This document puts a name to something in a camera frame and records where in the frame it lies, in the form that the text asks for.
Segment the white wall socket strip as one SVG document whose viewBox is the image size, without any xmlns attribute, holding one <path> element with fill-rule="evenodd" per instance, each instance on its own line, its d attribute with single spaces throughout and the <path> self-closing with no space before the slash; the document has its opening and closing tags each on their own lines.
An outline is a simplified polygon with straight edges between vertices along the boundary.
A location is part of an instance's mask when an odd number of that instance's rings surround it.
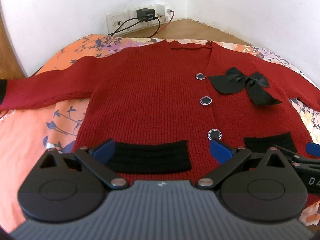
<svg viewBox="0 0 320 240">
<path fill-rule="evenodd" d="M 156 18 L 158 20 L 153 20 L 149 22 L 140 22 L 137 20 L 136 10 L 142 8 L 151 8 L 155 10 Z M 173 12 L 171 10 L 171 15 L 165 17 L 163 14 L 164 4 L 152 4 L 142 7 L 137 7 L 129 10 L 124 10 L 121 12 L 115 12 L 106 15 L 106 25 L 108 34 L 113 34 L 114 36 L 131 33 L 137 30 L 149 28 L 151 26 L 158 26 L 158 24 L 168 23 L 171 19 Z"/>
</svg>

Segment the black power adapter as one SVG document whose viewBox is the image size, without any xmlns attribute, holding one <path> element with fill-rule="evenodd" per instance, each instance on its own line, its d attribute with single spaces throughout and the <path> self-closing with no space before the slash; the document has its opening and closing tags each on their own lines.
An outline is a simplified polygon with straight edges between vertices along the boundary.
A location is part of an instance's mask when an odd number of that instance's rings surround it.
<svg viewBox="0 0 320 240">
<path fill-rule="evenodd" d="M 156 13 L 154 9 L 142 8 L 136 10 L 137 20 L 140 22 L 153 21 L 156 18 Z"/>
</svg>

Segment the red knit cardigan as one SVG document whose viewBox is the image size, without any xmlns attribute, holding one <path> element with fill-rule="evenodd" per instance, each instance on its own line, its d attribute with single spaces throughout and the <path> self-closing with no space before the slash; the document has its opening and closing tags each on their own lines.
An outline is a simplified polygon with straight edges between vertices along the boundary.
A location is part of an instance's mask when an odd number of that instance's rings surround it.
<svg viewBox="0 0 320 240">
<path fill-rule="evenodd" d="M 209 141 L 279 141 L 300 153 L 310 133 L 291 105 L 319 110 L 319 89 L 298 73 L 214 43 L 161 41 L 78 59 L 64 70 L 1 82 L 1 110 L 88 98 L 75 148 L 111 138 L 109 167 L 128 181 L 196 181 L 218 167 Z"/>
</svg>

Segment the floral orange bed sheet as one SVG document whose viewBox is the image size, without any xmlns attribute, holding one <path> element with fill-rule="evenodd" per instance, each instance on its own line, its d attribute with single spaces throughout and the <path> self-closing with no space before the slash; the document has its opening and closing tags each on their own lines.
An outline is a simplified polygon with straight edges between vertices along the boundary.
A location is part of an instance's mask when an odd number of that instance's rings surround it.
<svg viewBox="0 0 320 240">
<path fill-rule="evenodd" d="M 68 68 L 83 56 L 106 57 L 127 47 L 140 47 L 160 42 L 158 38 L 119 38 L 88 35 L 62 48 L 39 70 Z M 310 81 L 298 68 L 282 57 L 260 47 L 236 43 L 216 44 L 233 51 L 252 54 L 265 61 L 281 64 Z M 319 144 L 319 112 L 298 99 L 291 105 L 300 115 L 314 143 Z M 25 177 L 47 148 L 69 152 L 82 124 L 89 99 L 69 100 L 35 110 L 1 112 L 1 227 L 13 231 L 25 219 L 17 201 L 17 191 Z M 307 207 L 300 220 L 312 230 L 319 230 L 319 201 Z"/>
</svg>

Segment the white USB charger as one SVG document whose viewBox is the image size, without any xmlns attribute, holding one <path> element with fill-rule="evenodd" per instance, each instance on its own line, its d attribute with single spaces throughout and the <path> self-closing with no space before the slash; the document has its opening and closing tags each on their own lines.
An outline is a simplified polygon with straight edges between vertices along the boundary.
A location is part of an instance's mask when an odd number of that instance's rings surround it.
<svg viewBox="0 0 320 240">
<path fill-rule="evenodd" d="M 165 17 L 169 17 L 171 15 L 171 9 L 169 4 L 164 5 L 163 13 Z"/>
</svg>

